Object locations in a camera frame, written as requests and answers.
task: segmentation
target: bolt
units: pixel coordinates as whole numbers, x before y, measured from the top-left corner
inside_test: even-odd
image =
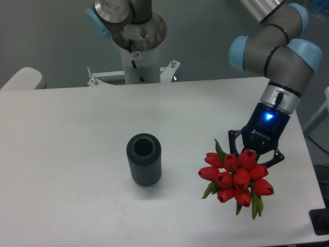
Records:
[[[90,67],[87,67],[87,70],[88,70],[89,78],[93,77],[92,70],[90,69]]]
[[[176,63],[175,60],[171,61],[171,67],[172,67],[172,68],[174,68],[176,64],[177,64],[177,63]]]
[[[98,85],[98,81],[97,81],[96,76],[94,76],[94,84],[95,84],[95,85]]]

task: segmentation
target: white chair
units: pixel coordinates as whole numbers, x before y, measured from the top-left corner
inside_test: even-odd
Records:
[[[34,68],[22,68],[0,89],[0,92],[44,89],[47,83]]]

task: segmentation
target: red tulip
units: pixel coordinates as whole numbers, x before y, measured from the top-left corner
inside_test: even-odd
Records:
[[[230,189],[222,189],[218,195],[217,195],[217,199],[221,202],[227,202],[228,200],[232,199],[234,197],[235,194],[235,189],[230,188]]]
[[[256,180],[252,189],[258,196],[270,196],[274,194],[273,186],[265,179]]]
[[[243,168],[251,170],[256,165],[256,153],[250,149],[246,149],[239,155],[239,164]]]
[[[219,188],[227,189],[227,188],[231,188],[234,182],[232,175],[227,171],[223,171],[217,175],[216,183],[219,186]]]
[[[267,166],[256,165],[249,171],[250,181],[254,182],[268,175]]]
[[[248,188],[250,182],[249,172],[244,168],[239,168],[236,170],[233,180],[237,190],[245,190]]]
[[[237,159],[237,157],[235,157],[234,154],[228,154],[224,160],[224,169],[228,172],[231,172],[233,170],[233,167],[238,169],[239,160]]]
[[[223,168],[224,164],[218,158],[217,153],[207,153],[205,157],[205,162],[214,167]]]
[[[198,174],[201,178],[214,182],[219,173],[220,171],[218,170],[218,168],[208,166],[201,168]]]
[[[251,194],[249,189],[236,190],[234,193],[234,198],[244,207],[249,207],[251,202]]]

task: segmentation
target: textured cylindrical vase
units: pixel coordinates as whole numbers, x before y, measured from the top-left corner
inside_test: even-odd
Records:
[[[133,180],[151,186],[161,177],[161,145],[153,135],[142,133],[131,138],[126,148]]]

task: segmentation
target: flower bouquet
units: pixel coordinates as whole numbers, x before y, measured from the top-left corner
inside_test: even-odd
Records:
[[[261,196],[274,194],[272,185],[263,177],[268,175],[267,167],[257,164],[257,154],[244,150],[240,155],[225,153],[215,139],[216,153],[207,153],[205,162],[208,167],[201,168],[199,176],[210,181],[204,196],[217,194],[221,203],[233,197],[236,199],[236,215],[242,207],[251,204],[251,215],[255,219],[257,214],[262,215],[264,208]]]

